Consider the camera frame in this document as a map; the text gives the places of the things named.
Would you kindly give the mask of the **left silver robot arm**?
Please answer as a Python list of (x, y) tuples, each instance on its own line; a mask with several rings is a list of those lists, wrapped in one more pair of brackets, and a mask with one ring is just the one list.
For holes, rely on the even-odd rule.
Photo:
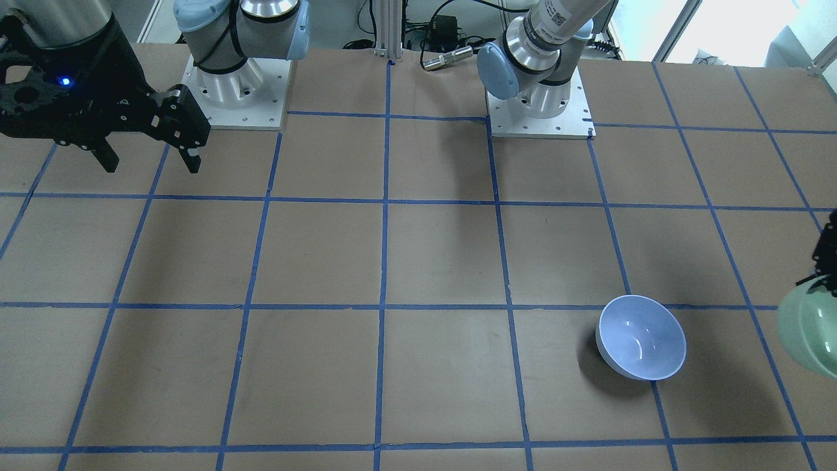
[(536, 87), (559, 88), (571, 81), (580, 55), (572, 40), (586, 40), (586, 26), (605, 1), (538, 1), (504, 33), (477, 53), (477, 71), (487, 95), (508, 101)]

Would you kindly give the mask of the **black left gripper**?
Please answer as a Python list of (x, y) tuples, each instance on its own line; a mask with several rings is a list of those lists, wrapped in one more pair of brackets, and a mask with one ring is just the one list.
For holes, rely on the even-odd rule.
[(812, 253), (814, 269), (795, 283), (798, 287), (831, 288), (831, 275), (836, 274), (836, 209), (828, 217)]

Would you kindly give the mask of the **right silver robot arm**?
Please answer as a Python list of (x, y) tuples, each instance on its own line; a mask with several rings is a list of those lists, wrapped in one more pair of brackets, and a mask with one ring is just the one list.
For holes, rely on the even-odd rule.
[(141, 132), (177, 149), (197, 173), (211, 124), (200, 96), (231, 108), (264, 91), (257, 60), (301, 60), (306, 1), (177, 1), (173, 13), (196, 84), (151, 86), (105, 1), (2, 2), (2, 134), (91, 152), (108, 173), (111, 132)]

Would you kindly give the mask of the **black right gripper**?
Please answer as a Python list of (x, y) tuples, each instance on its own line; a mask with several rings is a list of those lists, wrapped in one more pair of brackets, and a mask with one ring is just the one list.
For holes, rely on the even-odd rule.
[(107, 173), (120, 159), (107, 141), (111, 132), (141, 132), (181, 148), (186, 169), (197, 174), (210, 124), (185, 84), (157, 92), (115, 17), (89, 38), (61, 48), (34, 41), (15, 15), (2, 18), (2, 77), (13, 66), (29, 67), (18, 82), (2, 83), (2, 132), (9, 137), (48, 138), (84, 146)]

